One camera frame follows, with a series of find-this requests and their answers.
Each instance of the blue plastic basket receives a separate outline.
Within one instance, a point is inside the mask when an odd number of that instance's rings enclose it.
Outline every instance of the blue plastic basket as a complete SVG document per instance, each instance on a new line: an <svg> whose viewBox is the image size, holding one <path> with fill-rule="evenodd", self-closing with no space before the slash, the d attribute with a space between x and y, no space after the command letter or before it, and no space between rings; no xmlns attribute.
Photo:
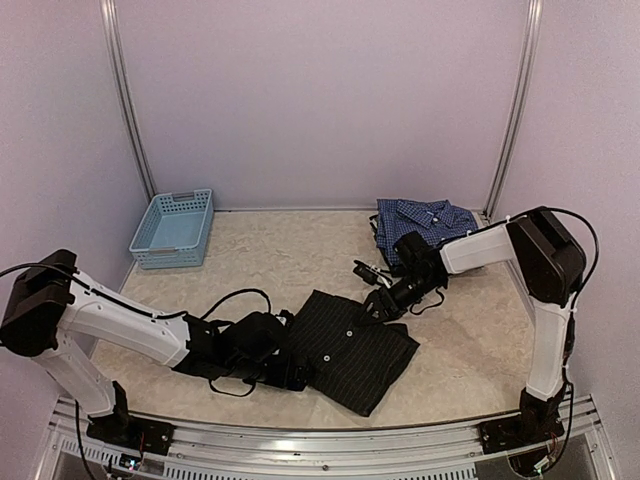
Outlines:
<svg viewBox="0 0 640 480"><path fill-rule="evenodd" d="M212 221L210 189L156 195L129 251L145 270L202 265Z"/></svg>

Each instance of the lavender wall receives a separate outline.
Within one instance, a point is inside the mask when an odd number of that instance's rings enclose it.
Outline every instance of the lavender wall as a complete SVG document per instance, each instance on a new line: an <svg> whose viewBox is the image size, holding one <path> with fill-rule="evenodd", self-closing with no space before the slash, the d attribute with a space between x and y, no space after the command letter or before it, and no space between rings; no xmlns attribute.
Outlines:
<svg viewBox="0 0 640 480"><path fill-rule="evenodd" d="M213 187L222 208L480 208L527 4L118 2L158 186Z"/></svg>
<svg viewBox="0 0 640 480"><path fill-rule="evenodd" d="M623 478L640 452L640 3L546 2L529 99L500 215L574 209L601 266L581 297L570 374L592 393ZM580 241L590 237L576 227Z"/></svg>
<svg viewBox="0 0 640 480"><path fill-rule="evenodd" d="M118 287L145 201L97 2L3 0L0 66L0 270L65 247ZM0 349L0 478L27 478L56 398L44 371Z"/></svg>

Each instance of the fabric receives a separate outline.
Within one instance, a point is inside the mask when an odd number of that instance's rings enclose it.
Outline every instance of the fabric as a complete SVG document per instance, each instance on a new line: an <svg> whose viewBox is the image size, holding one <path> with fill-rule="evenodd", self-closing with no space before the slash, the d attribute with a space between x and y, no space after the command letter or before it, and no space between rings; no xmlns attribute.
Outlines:
<svg viewBox="0 0 640 480"><path fill-rule="evenodd" d="M378 199L376 245L390 265L400 265L394 244L410 232L418 232L435 247L443 240L478 229L473 214L448 200L423 203L412 200Z"/></svg>
<svg viewBox="0 0 640 480"><path fill-rule="evenodd" d="M361 307L314 290L295 317L290 341L293 352L316 369L313 388L368 417L420 344L403 324L354 326Z"/></svg>

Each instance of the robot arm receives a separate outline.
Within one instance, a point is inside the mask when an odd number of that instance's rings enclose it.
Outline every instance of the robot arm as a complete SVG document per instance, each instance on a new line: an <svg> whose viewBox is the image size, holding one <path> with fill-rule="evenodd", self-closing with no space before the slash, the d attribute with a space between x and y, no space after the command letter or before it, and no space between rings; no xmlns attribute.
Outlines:
<svg viewBox="0 0 640 480"><path fill-rule="evenodd" d="M496 262L519 266L535 310L531 370L520 398L519 423L489 425L482 432L483 445L489 453L542 441L551 433L561 436L558 406L566 389L564 366L573 349L572 304L586 266L584 251L562 223L540 207L438 248L409 233L395 249L408 274L369 294L359 325L400 318L429 291L446 288L449 275ZM503 441L507 429L517 437L513 442Z"/></svg>
<svg viewBox="0 0 640 480"><path fill-rule="evenodd" d="M300 391L311 378L306 359L287 351L283 318L253 312L220 332L220 322L134 303L78 271L75 260L75 254L59 250L17 277L0 340L11 352L43 366L78 400L90 419L90 437L166 454L173 427L130 415L124 389L96 369L71 332L209 381L231 376L249 385Z"/></svg>

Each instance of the beige floor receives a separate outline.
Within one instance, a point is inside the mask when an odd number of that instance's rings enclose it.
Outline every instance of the beige floor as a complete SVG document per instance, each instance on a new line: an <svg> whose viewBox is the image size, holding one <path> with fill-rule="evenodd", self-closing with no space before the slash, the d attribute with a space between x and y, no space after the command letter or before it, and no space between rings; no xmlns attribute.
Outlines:
<svg viewBox="0 0 640 480"><path fill-rule="evenodd" d="M123 294L165 311L199 315L243 287L268 292L274 310L297 312L314 288L363 300L370 287L353 259L381 264L370 212L216 213L202 267L130 275ZM182 419L292 428L353 428L440 422L516 408L530 362L533 328L503 265L451 279L445 304L407 316L420 348L369 418L307 388L259 386L248 398L213 394L204 379L174 373L147 358L100 342L93 359L126 389L132 410ZM229 301L219 318L240 319L262 300ZM237 380L221 388L241 391Z"/></svg>

